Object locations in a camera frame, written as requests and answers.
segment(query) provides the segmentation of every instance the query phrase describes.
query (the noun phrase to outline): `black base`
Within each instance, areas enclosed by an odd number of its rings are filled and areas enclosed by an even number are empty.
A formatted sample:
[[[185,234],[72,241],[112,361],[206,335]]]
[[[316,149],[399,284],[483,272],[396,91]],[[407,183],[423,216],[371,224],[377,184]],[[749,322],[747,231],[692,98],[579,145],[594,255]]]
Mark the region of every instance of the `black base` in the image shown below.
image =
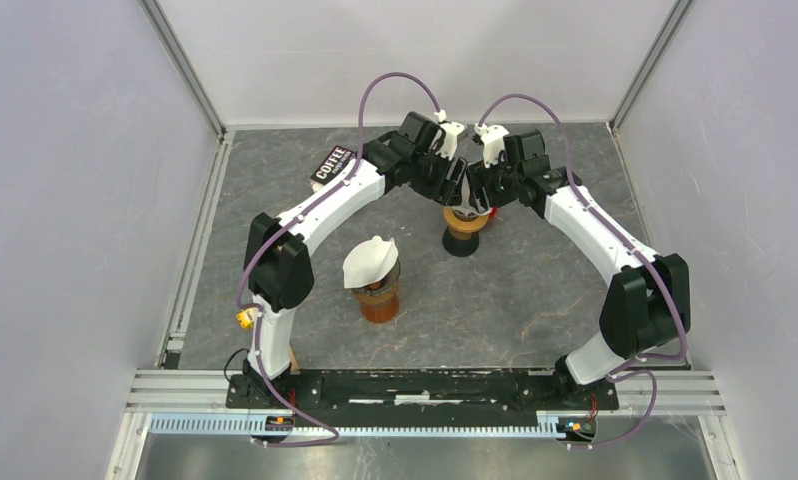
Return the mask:
[[[619,408],[614,385],[601,381],[589,391],[562,397],[551,372],[528,369],[300,370],[273,381],[298,408],[336,427],[536,426],[537,411],[589,411],[591,395],[600,410]],[[225,406],[278,408],[258,387],[260,378],[231,377]],[[397,395],[460,400],[439,405],[396,403]],[[350,403],[350,400],[382,403]]]
[[[443,232],[441,243],[450,255],[454,257],[469,257],[478,250],[479,234],[478,232],[473,232],[468,240],[459,240],[452,236],[447,227],[446,231]]]

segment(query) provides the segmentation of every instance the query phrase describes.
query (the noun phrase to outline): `purple cable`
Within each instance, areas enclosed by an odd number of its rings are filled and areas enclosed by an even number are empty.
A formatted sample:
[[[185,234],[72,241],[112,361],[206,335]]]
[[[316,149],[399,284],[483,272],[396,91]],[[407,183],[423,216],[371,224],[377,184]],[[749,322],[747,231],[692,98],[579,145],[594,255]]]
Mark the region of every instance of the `purple cable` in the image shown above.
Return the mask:
[[[649,401],[649,406],[646,408],[646,412],[644,412],[643,417],[641,417],[637,425],[635,425],[634,428],[632,428],[631,430],[629,430],[628,432],[624,433],[619,437],[612,438],[610,440],[605,440],[597,444],[592,444],[590,446],[579,446],[571,444],[572,445],[571,448],[576,448],[579,450],[588,450],[596,447],[613,445],[617,442],[622,442],[623,440],[630,438],[632,435],[637,433],[643,427],[644,424],[646,424],[646,421],[649,419],[649,416],[652,414],[652,409],[655,407],[655,400],[658,397],[658,382],[656,381],[655,375],[652,372],[648,370],[638,370],[627,373],[622,376],[618,376],[617,374],[629,368],[633,363],[637,362],[639,358],[643,359],[654,358],[660,360],[685,359],[688,353],[688,336],[687,333],[685,332],[684,324],[682,323],[682,317],[679,314],[678,308],[676,308],[676,302],[673,301],[673,297],[672,295],[670,295],[670,289],[667,288],[667,285],[664,283],[664,280],[661,278],[661,275],[659,275],[658,271],[655,269],[655,267],[652,266],[652,263],[646,258],[646,256],[635,247],[632,241],[629,240],[629,238],[626,235],[623,235],[623,232],[618,230],[614,226],[614,224],[611,223],[610,220],[605,218],[604,215],[602,215],[598,210],[596,210],[590,205],[590,202],[588,202],[587,198],[584,196],[584,194],[582,194],[581,190],[579,190],[578,187],[576,186],[575,179],[573,178],[573,154],[570,149],[570,137],[569,135],[567,135],[567,129],[564,128],[564,124],[561,123],[561,120],[558,119],[558,116],[555,115],[555,112],[553,112],[552,109],[547,107],[546,104],[544,104],[543,102],[534,97],[531,97],[529,95],[524,95],[522,93],[511,93],[493,102],[493,105],[491,105],[490,108],[488,108],[487,111],[484,112],[484,115],[481,116],[481,119],[478,121],[478,126],[481,127],[482,125],[484,125],[484,121],[487,120],[487,117],[490,115],[493,109],[499,106],[500,103],[504,102],[505,100],[508,100],[509,98],[520,98],[534,103],[538,107],[542,108],[547,114],[549,114],[549,116],[552,118],[552,121],[555,122],[555,126],[558,128],[558,131],[561,133],[561,136],[564,138],[564,151],[567,158],[567,180],[570,183],[570,189],[572,190],[573,195],[576,196],[576,198],[587,209],[587,211],[589,211],[594,217],[596,217],[596,219],[603,226],[605,226],[605,228],[608,229],[609,232],[611,232],[615,237],[617,237],[617,239],[620,240],[620,243],[622,243],[627,249],[629,249],[629,251],[632,252],[632,255],[634,255],[635,258],[637,258],[643,264],[643,266],[649,272],[650,276],[652,276],[652,279],[655,281],[658,290],[661,292],[661,296],[664,298],[664,302],[667,304],[667,308],[670,310],[670,316],[673,317],[673,323],[676,326],[676,334],[679,337],[679,353],[675,355],[665,355],[660,353],[644,353],[643,355],[639,356],[635,355],[629,360],[623,362],[623,364],[620,365],[619,367],[609,372],[608,376],[606,377],[606,379],[609,382],[618,383],[628,378],[631,378],[635,375],[649,375],[649,378],[652,380],[652,398]]]
[[[391,77],[402,77],[402,78],[407,78],[409,80],[414,81],[417,85],[422,87],[423,90],[425,90],[426,94],[428,94],[428,97],[431,99],[431,103],[434,104],[435,111],[437,111],[437,112],[440,111],[440,104],[437,102],[437,99],[434,97],[434,93],[432,93],[431,89],[428,88],[428,86],[425,83],[423,83],[422,80],[420,80],[419,78],[417,78],[417,77],[415,77],[413,75],[410,75],[410,74],[407,74],[407,73],[403,73],[403,72],[390,72],[390,73],[385,73],[384,75],[381,75],[378,78],[376,78],[375,80],[373,80],[372,83],[370,83],[369,86],[367,87],[367,89],[364,91],[364,96],[361,98],[361,105],[358,108],[358,152],[355,155],[355,162],[352,164],[352,169],[349,170],[349,173],[347,173],[345,177],[343,177],[343,181],[335,183],[334,186],[332,186],[330,189],[328,189],[328,191],[326,191],[324,194],[322,194],[319,197],[317,197],[317,199],[314,200],[313,202],[311,202],[307,207],[305,207],[299,213],[299,215],[297,215],[292,220],[290,220],[286,225],[281,227],[277,232],[275,232],[271,237],[269,237],[269,239],[267,239],[267,241],[264,242],[264,244],[261,245],[260,248],[258,248],[258,251],[255,252],[255,255],[252,257],[252,260],[250,260],[249,264],[246,265],[246,268],[243,269],[243,276],[240,277],[240,283],[237,285],[237,298],[235,299],[235,304],[237,305],[237,308],[239,308],[241,310],[246,310],[246,309],[249,309],[249,308],[256,308],[258,310],[258,312],[259,312],[259,315],[257,315],[257,320],[255,321],[254,332],[253,332],[253,337],[252,338],[253,338],[253,341],[255,342],[255,345],[256,345],[256,348],[257,348],[257,351],[255,352],[255,360],[256,360],[256,363],[258,364],[258,370],[260,371],[259,373],[261,374],[261,378],[263,379],[263,381],[266,384],[267,388],[269,389],[270,393],[272,393],[272,396],[275,397],[276,400],[278,400],[282,405],[287,407],[294,414],[299,415],[300,417],[304,418],[305,420],[311,422],[312,424],[314,424],[314,425],[316,425],[316,426],[318,426],[320,428],[324,428],[324,429],[328,430],[332,434],[332,437],[330,437],[330,438],[321,438],[321,439],[318,439],[318,440],[307,440],[307,441],[295,442],[295,443],[265,443],[264,445],[267,446],[267,447],[272,447],[272,448],[290,448],[290,447],[312,447],[312,446],[316,446],[316,445],[326,445],[326,444],[332,443],[332,442],[336,441],[337,439],[339,439],[340,438],[340,433],[336,429],[334,429],[333,427],[331,427],[331,426],[329,426],[329,425],[317,420],[316,418],[308,415],[307,413],[305,413],[305,412],[299,410],[298,408],[296,408],[295,406],[293,406],[280,393],[278,393],[278,391],[275,389],[275,387],[272,386],[272,381],[269,378],[269,375],[267,375],[266,369],[264,367],[263,361],[261,361],[260,353],[259,353],[260,352],[260,348],[261,348],[261,333],[260,333],[260,330],[261,330],[261,315],[260,314],[263,313],[264,308],[263,308],[262,305],[260,305],[258,303],[255,303],[255,302],[243,303],[243,292],[246,290],[246,284],[249,281],[249,277],[252,274],[252,270],[255,269],[255,266],[258,264],[258,261],[261,259],[261,257],[264,255],[264,253],[266,253],[266,251],[269,250],[270,246],[274,245],[275,242],[278,241],[278,239],[281,238],[282,235],[287,233],[287,231],[289,231],[291,228],[293,228],[294,225],[298,224],[300,222],[300,220],[299,220],[300,217],[304,217],[305,215],[310,213],[313,209],[317,208],[317,206],[319,206],[322,202],[324,202],[326,199],[328,199],[328,197],[334,195],[335,192],[337,192],[338,190],[340,190],[341,188],[346,186],[346,182],[345,182],[346,180],[350,180],[352,177],[355,176],[356,173],[358,173],[358,169],[360,168],[361,161],[362,161],[361,155],[363,154],[363,151],[364,151],[364,108],[367,105],[367,98],[370,96],[370,92],[372,92],[373,88],[379,82],[381,82],[382,80],[385,80],[387,78],[391,78]]]

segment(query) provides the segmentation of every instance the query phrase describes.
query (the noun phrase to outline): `purple hose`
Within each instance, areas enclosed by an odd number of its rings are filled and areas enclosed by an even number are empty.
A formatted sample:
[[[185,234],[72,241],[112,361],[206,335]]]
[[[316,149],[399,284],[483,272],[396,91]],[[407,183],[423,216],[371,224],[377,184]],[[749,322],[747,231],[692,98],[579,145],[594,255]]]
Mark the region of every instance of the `purple hose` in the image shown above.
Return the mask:
[[[627,373],[625,375],[617,375],[618,373],[622,372],[623,370],[629,368],[633,363],[638,361],[638,358],[653,358],[653,359],[660,359],[660,360],[684,360],[688,353],[688,336],[685,332],[684,324],[682,323],[682,317],[679,315],[679,309],[676,308],[676,302],[673,301],[672,295],[670,295],[670,289],[667,288],[667,285],[664,283],[664,280],[661,278],[661,275],[658,274],[658,271],[655,267],[652,266],[652,263],[646,256],[641,253],[635,245],[629,240],[626,235],[623,235],[623,232],[618,230],[610,220],[605,218],[598,210],[593,208],[588,202],[587,198],[582,194],[581,190],[578,189],[576,186],[575,179],[573,178],[573,154],[570,148],[570,137],[567,135],[567,129],[564,128],[564,124],[561,123],[561,120],[558,119],[558,116],[555,115],[549,107],[547,107],[543,102],[540,100],[530,97],[528,95],[524,95],[522,93],[512,93],[509,95],[505,95],[504,97],[500,98],[499,100],[493,102],[493,105],[484,112],[484,115],[481,116],[481,119],[478,121],[478,126],[481,127],[484,125],[484,121],[487,120],[487,117],[490,115],[490,112],[493,111],[494,108],[499,106],[500,103],[508,100],[509,98],[521,98],[523,100],[528,100],[529,102],[534,103],[538,107],[542,108],[550,117],[552,117],[552,121],[555,122],[555,126],[558,127],[558,131],[561,133],[561,136],[564,138],[564,151],[567,158],[567,180],[570,183],[570,189],[573,191],[573,195],[578,198],[579,202],[591,213],[593,214],[596,219],[608,229],[618,240],[622,243],[627,249],[629,249],[632,254],[637,258],[646,270],[649,272],[652,279],[655,280],[655,284],[658,287],[658,290],[661,292],[661,296],[664,298],[664,302],[667,304],[667,308],[670,310],[670,316],[673,317],[673,323],[676,326],[676,334],[679,337],[679,353],[675,355],[665,355],[660,353],[644,353],[643,355],[635,355],[634,357],[630,358],[629,360],[623,362],[622,365],[612,370],[608,376],[606,377],[607,380],[611,383],[618,383],[631,378],[635,375],[649,375],[649,378],[652,380],[652,398],[649,401],[649,406],[646,408],[646,412],[644,412],[643,417],[638,421],[637,425],[634,426],[631,430],[626,432],[625,434],[612,438],[610,440],[605,440],[596,444],[592,444],[590,446],[581,446],[581,445],[571,445],[571,448],[576,448],[579,450],[588,450],[591,448],[602,447],[613,445],[617,442],[622,442],[627,438],[630,438],[632,435],[637,433],[646,421],[649,419],[649,416],[652,414],[652,409],[655,407],[655,399],[658,397],[658,382],[655,380],[655,375],[648,371],[648,370],[638,370]]]
[[[422,87],[423,90],[425,90],[426,94],[428,94],[428,97],[431,99],[431,103],[434,104],[435,111],[437,111],[437,112],[440,111],[440,104],[437,102],[437,99],[434,97],[434,93],[432,93],[431,89],[428,88],[428,86],[426,84],[424,84],[422,82],[422,80],[420,80],[419,78],[417,78],[417,77],[415,77],[413,75],[410,75],[410,74],[407,74],[407,73],[402,73],[402,72],[391,72],[391,73],[385,73],[384,75],[381,75],[380,77],[378,77],[375,80],[373,80],[372,83],[370,83],[369,86],[367,87],[367,89],[364,91],[364,96],[361,98],[361,105],[358,108],[358,152],[357,152],[357,155],[355,156],[355,162],[352,164],[352,169],[349,170],[349,173],[347,173],[345,177],[343,177],[343,180],[350,180],[352,177],[354,177],[355,174],[358,173],[358,169],[361,166],[361,161],[362,161],[361,160],[361,155],[363,154],[363,151],[364,151],[364,107],[366,107],[367,98],[370,96],[370,92],[372,92],[373,88],[379,82],[381,82],[384,79],[391,78],[391,77],[402,77],[402,78],[407,78],[409,80],[413,80],[417,85],[419,85],[420,87]],[[243,276],[240,277],[240,283],[237,285],[237,298],[235,299],[235,303],[237,304],[237,308],[239,308],[241,310],[245,310],[245,309],[248,309],[248,308],[256,308],[258,310],[258,312],[259,312],[259,315],[257,315],[257,320],[255,321],[254,332],[253,332],[253,337],[252,338],[253,338],[253,341],[255,342],[255,346],[256,346],[256,349],[257,349],[256,352],[255,352],[255,360],[256,360],[256,363],[258,364],[258,370],[259,370],[259,373],[261,374],[261,378],[263,379],[263,381],[266,384],[267,388],[269,389],[270,393],[272,393],[272,396],[275,397],[276,400],[278,400],[282,405],[284,405],[285,407],[290,409],[290,411],[292,411],[294,414],[299,415],[300,417],[304,418],[305,420],[311,422],[312,424],[314,424],[314,425],[316,425],[316,426],[318,426],[320,428],[324,428],[324,429],[328,430],[332,434],[332,437],[330,437],[330,438],[321,438],[321,439],[318,439],[318,440],[307,440],[307,441],[295,442],[295,443],[266,443],[266,444],[264,444],[267,447],[273,447],[273,448],[313,447],[313,446],[316,446],[316,445],[326,445],[326,444],[332,443],[332,442],[334,442],[334,441],[336,441],[337,439],[340,438],[340,433],[336,429],[334,429],[331,426],[329,426],[329,425],[317,420],[316,418],[308,415],[307,413],[299,410],[294,405],[292,405],[290,402],[288,402],[280,393],[278,393],[278,391],[275,389],[275,387],[273,387],[272,380],[269,378],[269,376],[266,373],[266,369],[264,367],[263,361],[261,361],[260,353],[259,353],[260,352],[260,348],[261,348],[261,334],[260,334],[260,331],[261,331],[261,315],[260,314],[263,313],[264,308],[263,308],[262,305],[260,305],[258,303],[255,303],[255,302],[243,303],[243,292],[246,290],[246,284],[249,281],[249,276],[251,276],[252,270],[255,269],[255,266],[258,264],[258,261],[261,259],[261,257],[264,255],[264,253],[266,253],[266,251],[270,248],[270,246],[274,245],[275,242],[278,241],[278,239],[281,238],[282,235],[287,233],[287,231],[289,231],[291,228],[293,228],[294,225],[298,224],[300,222],[300,220],[299,220],[300,216],[304,217],[305,215],[310,213],[313,209],[317,208],[317,206],[319,206],[322,202],[324,202],[328,197],[334,195],[335,192],[337,192],[338,190],[340,190],[344,186],[346,186],[346,184],[343,181],[335,183],[333,187],[331,187],[328,191],[326,191],[325,193],[323,193],[322,195],[317,197],[317,199],[314,200],[313,202],[311,202],[310,205],[305,207],[305,209],[302,210],[302,212],[299,215],[294,217],[286,225],[281,227],[277,232],[275,232],[271,237],[269,237],[269,239],[266,242],[264,242],[263,245],[261,245],[261,247],[258,249],[258,251],[255,252],[255,256],[252,257],[252,260],[249,261],[249,264],[246,265],[246,268],[243,270]]]

